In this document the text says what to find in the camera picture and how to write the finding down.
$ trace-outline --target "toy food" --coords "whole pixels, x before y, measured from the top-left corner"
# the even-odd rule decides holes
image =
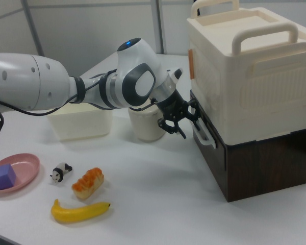
[[[55,199],[55,202],[51,208],[51,214],[59,222],[79,222],[99,216],[105,213],[109,207],[110,203],[99,202],[81,208],[66,209],[60,206],[58,199]]]
[[[104,175],[102,174],[102,170],[95,167],[88,170],[71,188],[78,198],[86,199],[99,188],[103,180]]]
[[[0,190],[8,189],[14,186],[16,173],[10,164],[0,166]]]

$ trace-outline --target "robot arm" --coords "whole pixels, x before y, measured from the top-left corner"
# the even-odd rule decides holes
[[[155,52],[140,38],[125,42],[117,53],[117,69],[91,79],[69,77],[60,62],[46,57],[0,54],[0,129],[1,113],[11,109],[32,115],[29,111],[60,108],[71,102],[108,110],[140,106],[151,99],[164,115],[159,127],[185,138],[178,121],[186,117],[196,125],[199,114],[196,102],[184,101],[176,90],[174,80],[182,71],[164,70]],[[196,109],[194,114],[188,112],[189,106]]]

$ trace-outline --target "white cup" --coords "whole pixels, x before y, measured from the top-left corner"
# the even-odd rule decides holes
[[[150,100],[147,100],[143,105],[133,108],[143,108],[149,104]],[[163,114],[156,105],[143,111],[134,111],[128,108],[128,113],[135,136],[140,140],[155,141],[164,135],[165,131],[158,126],[158,119],[163,117]]]

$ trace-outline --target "wooden box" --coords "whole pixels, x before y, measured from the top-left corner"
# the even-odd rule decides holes
[[[227,145],[201,106],[200,112],[216,148],[201,144],[195,133],[194,139],[228,202],[306,183],[306,129]]]

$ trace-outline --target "toy panda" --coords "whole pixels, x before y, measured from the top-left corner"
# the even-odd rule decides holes
[[[67,172],[72,171],[72,166],[69,166],[67,163],[62,162],[56,166],[53,171],[52,175],[50,175],[55,183],[61,182],[63,180],[63,175]]]

